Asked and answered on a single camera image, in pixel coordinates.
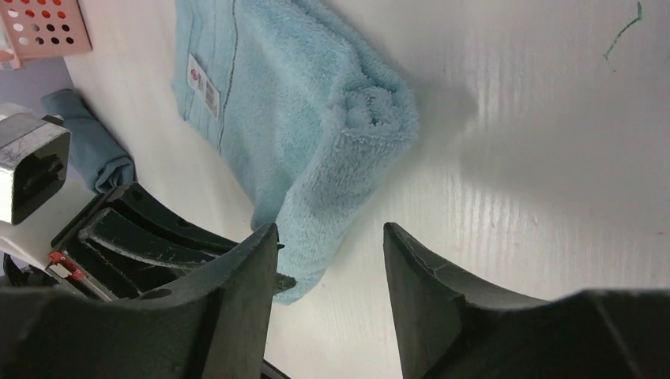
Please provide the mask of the grey-blue towel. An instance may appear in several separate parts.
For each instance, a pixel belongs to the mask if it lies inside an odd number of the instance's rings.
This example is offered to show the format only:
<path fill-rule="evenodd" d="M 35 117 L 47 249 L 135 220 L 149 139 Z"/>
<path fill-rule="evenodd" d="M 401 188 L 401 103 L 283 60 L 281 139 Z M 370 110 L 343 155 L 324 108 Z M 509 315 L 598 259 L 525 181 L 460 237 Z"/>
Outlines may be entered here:
<path fill-rule="evenodd" d="M 135 181 L 130 154 L 75 91 L 61 89 L 43 96 L 40 102 L 49 115 L 59 116 L 62 126 L 70 131 L 70 163 L 89 190 L 106 193 Z"/>

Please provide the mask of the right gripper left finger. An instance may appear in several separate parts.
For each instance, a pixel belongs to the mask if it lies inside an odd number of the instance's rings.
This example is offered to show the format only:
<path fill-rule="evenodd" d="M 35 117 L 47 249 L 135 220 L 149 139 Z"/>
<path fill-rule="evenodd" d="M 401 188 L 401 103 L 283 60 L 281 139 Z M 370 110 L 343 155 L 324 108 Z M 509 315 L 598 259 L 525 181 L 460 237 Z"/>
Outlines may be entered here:
<path fill-rule="evenodd" d="M 136 299 L 1 291 L 4 378 L 258 378 L 277 269 L 270 223 Z"/>

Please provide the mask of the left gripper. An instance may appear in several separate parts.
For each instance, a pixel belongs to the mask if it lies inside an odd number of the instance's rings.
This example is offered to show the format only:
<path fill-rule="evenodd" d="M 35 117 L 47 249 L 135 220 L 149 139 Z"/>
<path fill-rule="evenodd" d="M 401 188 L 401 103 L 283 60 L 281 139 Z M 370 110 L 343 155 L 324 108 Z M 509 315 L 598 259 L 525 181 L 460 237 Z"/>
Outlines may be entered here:
<path fill-rule="evenodd" d="M 186 276 L 227 280 L 260 257 L 267 291 L 277 293 L 295 284 L 274 272 L 279 246 L 274 226 L 235 242 L 186 221 L 138 182 L 98 195 L 71 181 L 28 194 L 1 185 L 2 287 L 60 286 L 115 301 Z"/>

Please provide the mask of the pink plastic basket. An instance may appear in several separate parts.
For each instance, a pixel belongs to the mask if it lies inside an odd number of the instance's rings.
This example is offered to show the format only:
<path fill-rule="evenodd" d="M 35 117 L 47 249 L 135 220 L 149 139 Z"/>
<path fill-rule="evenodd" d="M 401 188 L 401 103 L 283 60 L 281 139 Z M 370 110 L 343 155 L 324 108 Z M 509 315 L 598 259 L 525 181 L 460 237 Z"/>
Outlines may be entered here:
<path fill-rule="evenodd" d="M 1 0 L 1 68 L 92 50 L 76 0 Z"/>

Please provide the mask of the light blue towel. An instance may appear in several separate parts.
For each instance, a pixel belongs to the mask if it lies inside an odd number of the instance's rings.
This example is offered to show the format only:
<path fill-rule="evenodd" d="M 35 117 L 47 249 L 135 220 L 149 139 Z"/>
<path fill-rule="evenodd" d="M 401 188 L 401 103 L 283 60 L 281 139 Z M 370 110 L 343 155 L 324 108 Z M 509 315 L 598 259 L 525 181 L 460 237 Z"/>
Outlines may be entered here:
<path fill-rule="evenodd" d="M 418 137 L 406 82 L 319 1 L 177 1 L 180 117 L 275 223 L 277 271 L 315 288 L 363 206 Z"/>

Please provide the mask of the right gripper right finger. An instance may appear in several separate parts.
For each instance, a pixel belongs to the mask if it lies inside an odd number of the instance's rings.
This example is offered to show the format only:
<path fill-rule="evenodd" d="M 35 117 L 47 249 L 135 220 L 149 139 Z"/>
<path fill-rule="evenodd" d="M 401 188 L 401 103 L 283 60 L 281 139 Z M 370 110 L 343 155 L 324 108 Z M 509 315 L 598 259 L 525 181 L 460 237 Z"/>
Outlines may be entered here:
<path fill-rule="evenodd" d="M 387 223 L 383 250 L 405 378 L 666 378 L 669 293 L 507 290 Z"/>

